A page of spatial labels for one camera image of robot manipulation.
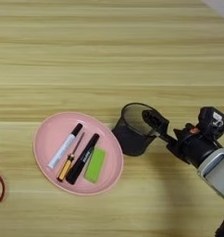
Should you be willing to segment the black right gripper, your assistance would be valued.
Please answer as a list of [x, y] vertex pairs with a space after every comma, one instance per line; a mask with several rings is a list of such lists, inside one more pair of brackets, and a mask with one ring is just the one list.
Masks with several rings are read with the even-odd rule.
[[169, 121], [155, 109], [142, 112], [143, 121], [151, 127], [149, 135], [166, 141], [167, 149], [178, 159], [199, 168], [201, 163], [213, 152], [221, 148], [218, 138], [223, 135], [223, 127], [208, 124], [202, 126], [186, 123], [181, 130], [175, 129], [176, 138], [167, 134]]

